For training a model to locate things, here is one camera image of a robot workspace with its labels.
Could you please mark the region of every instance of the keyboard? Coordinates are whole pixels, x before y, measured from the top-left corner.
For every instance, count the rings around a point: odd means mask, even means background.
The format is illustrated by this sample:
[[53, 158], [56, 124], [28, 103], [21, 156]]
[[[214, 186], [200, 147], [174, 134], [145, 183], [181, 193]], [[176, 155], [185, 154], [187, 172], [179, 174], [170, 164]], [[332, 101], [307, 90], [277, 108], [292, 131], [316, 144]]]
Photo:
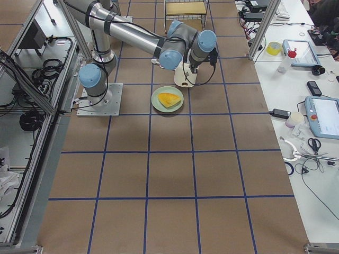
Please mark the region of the keyboard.
[[287, 12], [285, 5], [283, 1], [281, 0], [278, 9], [275, 12], [275, 19], [276, 20], [282, 20], [282, 21], [288, 21], [290, 20], [290, 14]]

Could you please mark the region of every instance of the red bottle cap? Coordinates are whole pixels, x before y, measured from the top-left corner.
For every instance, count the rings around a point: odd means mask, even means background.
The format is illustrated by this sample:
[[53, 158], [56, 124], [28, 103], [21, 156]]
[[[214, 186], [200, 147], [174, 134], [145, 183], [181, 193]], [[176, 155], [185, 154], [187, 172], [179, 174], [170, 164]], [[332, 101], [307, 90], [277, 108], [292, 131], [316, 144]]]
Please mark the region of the red bottle cap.
[[294, 51], [289, 50], [289, 51], [288, 51], [288, 56], [289, 56], [290, 58], [295, 58], [295, 57], [297, 56], [296, 51], [297, 51], [297, 49], [295, 49]]

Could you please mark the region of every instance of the screen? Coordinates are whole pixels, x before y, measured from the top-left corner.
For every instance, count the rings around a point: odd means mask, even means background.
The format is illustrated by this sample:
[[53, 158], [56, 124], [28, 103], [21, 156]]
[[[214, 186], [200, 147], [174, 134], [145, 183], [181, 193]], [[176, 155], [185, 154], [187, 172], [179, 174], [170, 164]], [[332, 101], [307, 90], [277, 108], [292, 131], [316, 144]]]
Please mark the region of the screen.
[[288, 41], [291, 50], [297, 49], [296, 64], [317, 65], [316, 58], [307, 41]]
[[318, 115], [320, 132], [328, 135], [339, 135], [339, 105], [330, 99], [313, 99]]

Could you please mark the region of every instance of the yellow tape roll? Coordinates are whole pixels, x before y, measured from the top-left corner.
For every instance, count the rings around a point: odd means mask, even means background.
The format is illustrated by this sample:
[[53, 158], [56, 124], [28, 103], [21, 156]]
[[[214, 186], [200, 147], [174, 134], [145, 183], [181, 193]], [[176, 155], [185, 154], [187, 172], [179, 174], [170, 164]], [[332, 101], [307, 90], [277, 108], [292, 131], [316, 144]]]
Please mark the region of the yellow tape roll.
[[276, 56], [277, 54], [279, 54], [281, 49], [282, 49], [282, 47], [281, 47], [280, 43], [278, 43], [276, 41], [272, 41], [267, 46], [266, 51], [267, 51], [268, 54]]

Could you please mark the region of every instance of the black scissors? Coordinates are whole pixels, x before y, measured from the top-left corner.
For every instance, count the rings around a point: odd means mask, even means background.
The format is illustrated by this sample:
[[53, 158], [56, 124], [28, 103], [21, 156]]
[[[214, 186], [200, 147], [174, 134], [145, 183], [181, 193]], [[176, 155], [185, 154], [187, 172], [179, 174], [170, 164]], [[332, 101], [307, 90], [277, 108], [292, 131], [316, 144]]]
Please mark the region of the black scissors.
[[318, 151], [319, 151], [320, 147], [322, 147], [322, 143], [320, 142], [320, 140], [310, 138], [310, 139], [307, 140], [307, 143], [308, 143], [309, 147], [312, 148], [314, 154], [318, 155]]

